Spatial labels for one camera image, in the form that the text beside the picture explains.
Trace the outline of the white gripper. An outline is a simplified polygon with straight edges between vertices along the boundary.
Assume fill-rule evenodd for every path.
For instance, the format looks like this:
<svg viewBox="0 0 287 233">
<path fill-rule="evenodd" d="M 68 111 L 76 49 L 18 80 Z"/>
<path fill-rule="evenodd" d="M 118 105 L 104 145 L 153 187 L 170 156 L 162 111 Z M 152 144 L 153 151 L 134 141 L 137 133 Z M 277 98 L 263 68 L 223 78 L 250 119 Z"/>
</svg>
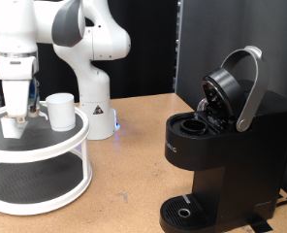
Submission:
<svg viewBox="0 0 287 233">
<path fill-rule="evenodd" d="M 0 56 L 0 80 L 9 117 L 24 123 L 27 115 L 29 86 L 38 71 L 37 58 Z"/>
</svg>

